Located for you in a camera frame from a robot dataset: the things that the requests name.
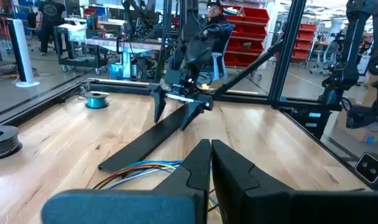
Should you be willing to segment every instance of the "black cable reel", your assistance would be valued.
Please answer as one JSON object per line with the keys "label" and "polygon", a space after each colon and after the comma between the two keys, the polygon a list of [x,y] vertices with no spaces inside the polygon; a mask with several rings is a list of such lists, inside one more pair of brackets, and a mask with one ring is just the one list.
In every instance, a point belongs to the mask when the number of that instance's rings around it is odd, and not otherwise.
{"label": "black cable reel", "polygon": [[17,135],[19,129],[13,126],[0,126],[0,159],[16,153],[22,148]]}

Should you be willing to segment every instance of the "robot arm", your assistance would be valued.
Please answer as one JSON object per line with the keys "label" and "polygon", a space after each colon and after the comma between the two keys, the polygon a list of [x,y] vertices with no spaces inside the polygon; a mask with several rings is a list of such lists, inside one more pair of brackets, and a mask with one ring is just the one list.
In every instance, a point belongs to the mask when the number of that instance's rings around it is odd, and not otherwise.
{"label": "robot arm", "polygon": [[[319,101],[326,105],[340,104],[344,91],[357,83],[359,72],[356,57],[364,26],[370,16],[373,18],[374,46],[368,69],[373,75],[378,75],[378,0],[349,0],[346,7],[349,24],[341,60],[331,76],[323,81],[325,90],[319,96]],[[378,82],[372,86],[377,88],[377,100],[371,108],[360,105],[348,108],[348,128],[360,128],[378,122]]]}

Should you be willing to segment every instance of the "gray floor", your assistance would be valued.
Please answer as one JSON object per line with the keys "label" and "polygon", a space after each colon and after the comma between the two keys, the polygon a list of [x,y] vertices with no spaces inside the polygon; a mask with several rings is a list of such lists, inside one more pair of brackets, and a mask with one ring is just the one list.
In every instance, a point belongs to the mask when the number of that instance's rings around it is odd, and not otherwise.
{"label": "gray floor", "polygon": [[[35,86],[28,89],[15,87],[14,80],[0,81],[0,113],[9,108],[23,104],[29,99],[39,97],[46,94],[46,92],[63,85],[66,82],[75,82],[83,77],[96,77],[95,73],[89,68],[77,68],[74,72],[63,73],[57,62],[57,58],[54,52],[49,52],[46,56],[40,56],[37,50],[39,46],[38,42],[30,41],[30,57],[32,59],[32,67],[37,69],[38,77],[35,77],[40,82],[39,86]],[[13,60],[13,55],[6,55],[3,51],[5,60]],[[261,95],[267,95],[272,77],[274,74],[275,65],[272,62],[268,62],[267,67],[263,70],[258,70],[253,76],[240,81],[233,87],[235,90],[252,91]],[[229,69],[229,79],[234,77],[240,72],[235,68]],[[285,86],[283,88],[282,96],[295,97],[295,98],[307,98],[317,99],[323,92],[321,82],[326,77],[321,75],[310,74],[304,66],[291,65],[287,77]],[[220,79],[213,82],[213,87],[218,87],[222,83],[228,80]],[[354,86],[345,93],[346,96],[355,98],[359,101],[362,100],[366,89],[364,87]],[[337,145],[341,145],[344,148],[351,151],[353,154],[360,156],[363,152],[375,152],[378,153],[378,143],[368,145],[366,143],[357,142],[352,136],[340,131],[334,127],[337,119],[337,112],[334,112],[329,119],[328,125],[325,129],[325,135],[322,141],[329,146],[334,152],[340,156],[344,154],[339,150]]]}

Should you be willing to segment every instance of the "workbench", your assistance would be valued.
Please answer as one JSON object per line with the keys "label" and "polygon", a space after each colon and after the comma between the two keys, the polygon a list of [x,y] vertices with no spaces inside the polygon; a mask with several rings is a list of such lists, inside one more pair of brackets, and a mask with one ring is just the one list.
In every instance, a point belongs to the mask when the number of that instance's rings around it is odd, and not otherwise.
{"label": "workbench", "polygon": [[[117,50],[117,39],[100,39],[100,38],[91,38],[86,39],[85,44],[88,45],[97,45],[103,48],[106,48],[111,51]],[[135,71],[131,69],[131,54],[138,54],[150,50],[160,50],[162,47],[161,40],[147,39],[141,42],[136,41],[121,41],[119,44],[119,51],[121,52],[121,61],[122,61],[122,77],[131,78],[133,75],[136,75]]]}
{"label": "workbench", "polygon": [[[0,160],[0,224],[40,223],[48,198],[94,187],[109,175],[98,164],[154,125],[151,96],[112,93],[108,101],[109,107],[91,110],[73,96],[19,126],[23,148]],[[168,101],[162,118],[179,106]],[[284,114],[265,105],[215,102],[213,111],[174,132],[148,159],[184,159],[201,139],[222,140],[294,189],[368,189]],[[158,172],[120,188],[151,189],[166,176]],[[209,213],[209,223],[219,222]]]}

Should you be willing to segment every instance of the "blue tape roll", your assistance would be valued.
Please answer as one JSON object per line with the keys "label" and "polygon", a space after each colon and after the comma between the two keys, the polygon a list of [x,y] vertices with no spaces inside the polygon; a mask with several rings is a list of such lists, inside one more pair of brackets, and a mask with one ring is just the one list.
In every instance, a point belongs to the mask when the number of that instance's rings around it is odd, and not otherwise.
{"label": "blue tape roll", "polygon": [[85,94],[85,97],[87,98],[87,108],[91,109],[101,109],[109,106],[108,102],[106,101],[107,94],[101,94],[101,93],[92,93],[88,92]]}

